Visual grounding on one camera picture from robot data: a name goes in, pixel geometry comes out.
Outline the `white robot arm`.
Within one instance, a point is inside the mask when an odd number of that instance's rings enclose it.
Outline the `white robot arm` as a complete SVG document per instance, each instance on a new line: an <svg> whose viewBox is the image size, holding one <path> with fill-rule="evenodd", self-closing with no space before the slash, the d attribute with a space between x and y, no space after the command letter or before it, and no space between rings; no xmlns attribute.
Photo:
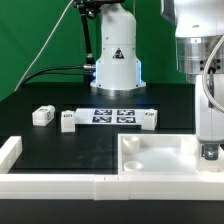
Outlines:
<svg viewBox="0 0 224 224"><path fill-rule="evenodd" d="M94 91L114 96L145 86L136 57L136 20L119 0L101 4L101 56ZM177 70L195 85L200 156L216 161L224 144L224 0L161 0L161 15L176 26Z"/></svg>

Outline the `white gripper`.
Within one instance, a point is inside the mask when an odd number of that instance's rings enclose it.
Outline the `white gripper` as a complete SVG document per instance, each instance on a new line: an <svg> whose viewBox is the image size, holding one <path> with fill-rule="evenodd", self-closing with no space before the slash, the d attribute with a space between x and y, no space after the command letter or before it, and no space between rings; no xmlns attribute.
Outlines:
<svg viewBox="0 0 224 224"><path fill-rule="evenodd" d="M214 98L224 106L224 77L221 74L214 77ZM224 113L209 106L201 75L196 77L195 84L195 121L198 141L201 143L217 143L203 144L201 156L206 160L217 160L218 144L224 143Z"/></svg>

